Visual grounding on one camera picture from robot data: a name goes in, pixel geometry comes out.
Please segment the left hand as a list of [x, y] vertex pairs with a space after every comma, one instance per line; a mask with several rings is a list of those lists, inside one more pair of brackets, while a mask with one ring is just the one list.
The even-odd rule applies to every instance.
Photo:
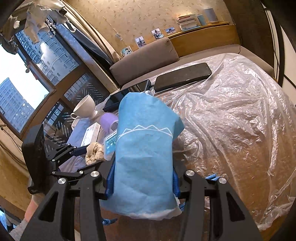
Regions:
[[32, 218], [33, 214], [37, 210], [39, 204], [43, 201], [45, 195], [43, 193], [38, 193], [32, 195], [30, 204], [27, 207], [27, 210], [25, 212], [24, 220], [26, 222], [29, 222], [30, 219]]

